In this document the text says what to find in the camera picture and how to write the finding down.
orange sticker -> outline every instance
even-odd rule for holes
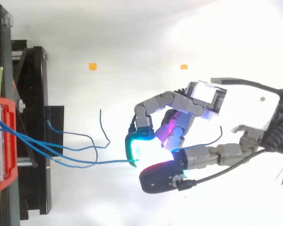
[[[181,70],[187,70],[188,69],[188,65],[180,65],[180,69]]]
[[[89,63],[89,71],[95,71],[97,69],[96,63]]]

white wall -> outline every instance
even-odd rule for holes
[[[191,80],[236,77],[283,88],[283,1],[276,0],[0,0],[14,15],[13,39],[50,54],[50,105],[65,106],[65,130],[91,135],[99,160],[125,159],[134,106]],[[88,63],[96,62],[97,71]],[[180,64],[189,69],[180,70]],[[160,117],[153,117],[155,125]],[[186,145],[209,142],[219,128],[196,121]],[[225,133],[221,143],[237,141]],[[64,136],[64,144],[90,142]],[[65,154],[92,160],[94,151]],[[283,226],[283,156],[264,154],[184,192],[150,195],[128,163],[89,169],[52,167],[52,211],[30,212],[22,226]],[[195,170],[202,178],[223,169]]]

